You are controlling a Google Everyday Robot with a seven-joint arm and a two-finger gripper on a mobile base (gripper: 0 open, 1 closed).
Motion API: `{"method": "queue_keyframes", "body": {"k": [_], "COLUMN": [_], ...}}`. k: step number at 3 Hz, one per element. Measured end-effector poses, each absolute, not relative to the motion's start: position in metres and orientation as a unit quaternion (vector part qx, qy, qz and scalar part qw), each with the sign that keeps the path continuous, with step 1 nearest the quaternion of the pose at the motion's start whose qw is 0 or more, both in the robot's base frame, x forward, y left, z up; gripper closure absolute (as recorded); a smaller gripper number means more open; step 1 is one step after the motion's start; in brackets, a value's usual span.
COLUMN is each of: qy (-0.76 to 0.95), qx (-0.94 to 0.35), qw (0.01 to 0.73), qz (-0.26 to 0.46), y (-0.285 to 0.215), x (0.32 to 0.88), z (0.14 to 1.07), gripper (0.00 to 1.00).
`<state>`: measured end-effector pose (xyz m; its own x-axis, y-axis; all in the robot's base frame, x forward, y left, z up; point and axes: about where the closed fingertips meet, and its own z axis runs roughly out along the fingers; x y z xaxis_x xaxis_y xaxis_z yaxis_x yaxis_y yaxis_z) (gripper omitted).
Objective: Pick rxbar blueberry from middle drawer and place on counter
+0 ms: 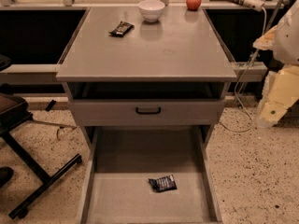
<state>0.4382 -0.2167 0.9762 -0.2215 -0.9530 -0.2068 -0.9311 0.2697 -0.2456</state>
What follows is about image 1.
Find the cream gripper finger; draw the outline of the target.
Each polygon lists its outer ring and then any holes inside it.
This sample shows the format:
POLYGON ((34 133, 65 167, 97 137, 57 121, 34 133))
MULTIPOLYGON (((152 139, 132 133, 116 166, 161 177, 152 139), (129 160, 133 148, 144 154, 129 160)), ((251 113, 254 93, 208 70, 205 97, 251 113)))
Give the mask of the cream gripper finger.
POLYGON ((264 81, 262 95, 256 124, 269 128, 276 125, 299 100, 299 66, 286 64, 277 73, 270 71, 264 81))
POLYGON ((253 42, 253 47, 259 50, 272 50, 274 46, 274 38, 277 27, 274 26, 264 35, 253 42))

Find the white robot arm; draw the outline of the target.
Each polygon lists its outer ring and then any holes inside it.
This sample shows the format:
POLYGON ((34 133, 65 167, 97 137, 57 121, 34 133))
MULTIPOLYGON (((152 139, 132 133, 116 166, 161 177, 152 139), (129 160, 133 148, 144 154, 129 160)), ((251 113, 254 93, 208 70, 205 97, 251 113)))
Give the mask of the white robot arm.
POLYGON ((283 64, 278 72, 268 73, 257 109, 256 124, 268 128, 299 100, 299 0, 277 25, 255 40, 253 47, 272 50, 274 59, 283 64))

